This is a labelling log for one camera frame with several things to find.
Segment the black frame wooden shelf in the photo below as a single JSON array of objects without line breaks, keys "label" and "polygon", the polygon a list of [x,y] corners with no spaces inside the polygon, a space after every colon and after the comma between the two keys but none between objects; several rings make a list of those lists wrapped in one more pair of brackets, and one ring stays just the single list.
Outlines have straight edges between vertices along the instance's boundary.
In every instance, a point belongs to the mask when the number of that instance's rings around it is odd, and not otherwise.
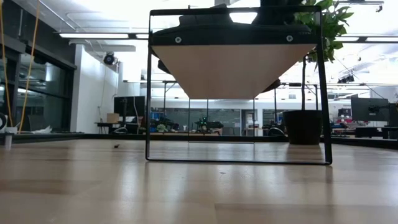
[{"label": "black frame wooden shelf", "polygon": [[[281,7],[283,11],[317,12],[314,6]],[[149,15],[177,16],[231,14],[250,22],[260,7],[156,9]],[[150,31],[148,55],[161,60],[193,100],[253,100],[318,44],[315,34],[276,32],[265,28],[233,26],[200,28],[156,35]],[[321,138],[324,165],[333,162],[330,138]]]}]

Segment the black monitor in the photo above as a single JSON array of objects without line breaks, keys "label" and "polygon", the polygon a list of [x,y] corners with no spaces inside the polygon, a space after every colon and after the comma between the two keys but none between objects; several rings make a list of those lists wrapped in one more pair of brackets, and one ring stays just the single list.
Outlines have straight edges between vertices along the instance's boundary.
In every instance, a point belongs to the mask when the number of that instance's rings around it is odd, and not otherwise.
[{"label": "black monitor", "polygon": [[352,98],[351,113],[355,121],[389,121],[389,102],[382,98]]},{"label": "black monitor", "polygon": [[144,116],[146,98],[144,96],[125,96],[114,98],[114,113],[120,116]]}]

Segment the potted green plant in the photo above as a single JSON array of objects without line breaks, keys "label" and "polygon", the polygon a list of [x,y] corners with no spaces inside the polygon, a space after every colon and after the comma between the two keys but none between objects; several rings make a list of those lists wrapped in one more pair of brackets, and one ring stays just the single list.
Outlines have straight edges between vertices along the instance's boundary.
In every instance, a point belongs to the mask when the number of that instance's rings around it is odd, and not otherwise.
[{"label": "potted green plant", "polygon": [[[299,6],[314,6],[317,12],[296,12],[294,22],[310,28],[318,36],[318,44],[307,52],[302,63],[302,107],[299,110],[283,112],[283,121],[290,144],[318,145],[321,138],[330,138],[330,122],[326,84],[327,62],[335,61],[335,52],[343,48],[339,38],[347,34],[347,20],[353,15],[349,6],[341,5],[341,0],[298,0]],[[306,109],[305,84],[307,65],[314,63],[319,74],[319,110]]]}]

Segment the ceiling light strip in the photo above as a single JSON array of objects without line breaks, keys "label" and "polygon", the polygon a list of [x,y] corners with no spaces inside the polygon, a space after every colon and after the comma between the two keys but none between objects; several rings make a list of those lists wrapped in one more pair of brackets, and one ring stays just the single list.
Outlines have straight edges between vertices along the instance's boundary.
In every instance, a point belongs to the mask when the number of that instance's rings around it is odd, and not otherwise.
[{"label": "ceiling light strip", "polygon": [[398,44],[398,36],[346,36],[335,40],[342,43]]},{"label": "ceiling light strip", "polygon": [[139,40],[148,39],[147,33],[59,33],[59,36],[66,39],[94,39],[94,40]]}]

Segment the black aluminium rig frame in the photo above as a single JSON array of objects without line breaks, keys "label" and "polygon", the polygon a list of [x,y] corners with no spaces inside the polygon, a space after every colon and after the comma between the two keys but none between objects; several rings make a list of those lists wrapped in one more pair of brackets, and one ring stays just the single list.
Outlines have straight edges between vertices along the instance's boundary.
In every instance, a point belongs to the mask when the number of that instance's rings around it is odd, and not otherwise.
[{"label": "black aluminium rig frame", "polygon": [[[49,141],[67,141],[76,139],[99,139],[99,140],[133,140],[144,141],[144,135],[136,134],[18,134],[13,137],[15,143],[31,143],[31,142],[49,142]],[[152,141],[198,141],[198,142],[288,142],[287,137],[283,136],[210,136],[190,134],[188,136],[181,136],[176,134],[171,135],[156,135],[150,136]],[[398,151],[398,140],[395,139],[369,139],[369,138],[336,138],[332,137],[332,144],[341,144],[358,147],[373,147],[380,149],[392,149]]]}]

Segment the white cylinder post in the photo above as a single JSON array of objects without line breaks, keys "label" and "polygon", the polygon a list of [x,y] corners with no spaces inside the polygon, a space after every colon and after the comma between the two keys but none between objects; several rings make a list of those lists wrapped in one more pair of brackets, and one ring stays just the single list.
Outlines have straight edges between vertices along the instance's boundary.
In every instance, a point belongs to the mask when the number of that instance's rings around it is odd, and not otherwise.
[{"label": "white cylinder post", "polygon": [[4,129],[4,147],[6,150],[10,150],[12,147],[13,136],[17,133],[17,127],[6,127]]}]

